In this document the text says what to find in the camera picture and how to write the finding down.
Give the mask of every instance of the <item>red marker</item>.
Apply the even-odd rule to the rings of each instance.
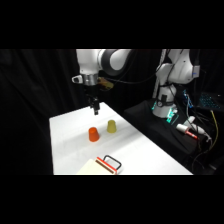
[[[189,135],[189,136],[191,136],[191,137],[194,138],[194,139],[199,140],[199,138],[198,138],[196,135],[192,134],[192,133],[189,132],[189,131],[187,131],[186,134]]]

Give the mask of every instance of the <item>green light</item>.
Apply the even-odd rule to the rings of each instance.
[[[155,109],[155,105],[156,105],[156,102],[154,103],[154,106],[153,106],[152,110],[154,110],[154,109]]]
[[[174,113],[173,113],[173,111],[172,111],[172,108],[170,108],[170,111],[169,111],[169,113],[168,113],[168,116],[167,116],[167,122],[168,123],[170,123],[171,121],[172,121],[172,118],[173,118],[173,116],[174,116]]]

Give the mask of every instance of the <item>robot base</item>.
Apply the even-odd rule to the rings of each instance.
[[[174,104],[171,106],[158,107],[157,104],[154,107],[153,114],[160,118],[167,118],[170,112],[170,109],[174,107]]]

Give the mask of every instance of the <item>orange cup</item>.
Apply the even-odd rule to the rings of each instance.
[[[91,142],[97,142],[100,139],[99,133],[96,128],[89,129],[89,140]]]

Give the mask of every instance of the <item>red object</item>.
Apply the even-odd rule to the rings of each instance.
[[[99,157],[97,157],[97,159],[117,173],[117,170],[114,167],[110,166],[108,163],[106,163],[104,160],[100,159]]]
[[[194,139],[197,139],[197,140],[199,139],[196,135],[192,134],[192,133],[189,132],[189,131],[187,131],[186,134],[189,135],[189,136],[191,136],[191,137],[194,138]]]
[[[100,139],[99,133],[96,128],[89,129],[89,140],[91,142],[97,142]]]

